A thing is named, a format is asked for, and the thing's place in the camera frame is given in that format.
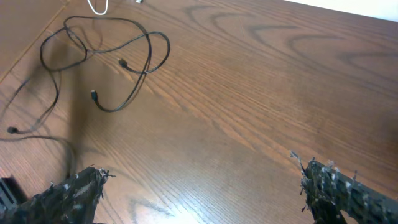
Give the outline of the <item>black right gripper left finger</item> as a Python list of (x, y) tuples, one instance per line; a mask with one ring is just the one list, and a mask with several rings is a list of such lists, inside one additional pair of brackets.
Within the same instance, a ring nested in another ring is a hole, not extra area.
[(87, 167), (1, 216), (1, 223), (93, 223), (103, 187), (113, 175)]

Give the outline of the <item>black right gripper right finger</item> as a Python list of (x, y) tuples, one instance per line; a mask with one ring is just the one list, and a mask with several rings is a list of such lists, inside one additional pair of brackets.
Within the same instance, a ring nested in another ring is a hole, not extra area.
[(304, 209), (311, 212), (315, 223), (346, 223), (345, 212), (357, 223), (397, 224), (397, 201), (357, 181), (357, 172), (348, 177), (333, 161), (324, 165), (315, 158), (304, 167), (298, 154), (292, 151), (290, 156), (300, 165)]

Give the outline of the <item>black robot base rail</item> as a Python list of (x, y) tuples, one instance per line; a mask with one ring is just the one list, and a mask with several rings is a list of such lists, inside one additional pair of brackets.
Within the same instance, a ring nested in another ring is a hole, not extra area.
[(1, 177), (1, 216), (26, 201), (26, 194), (13, 176)]

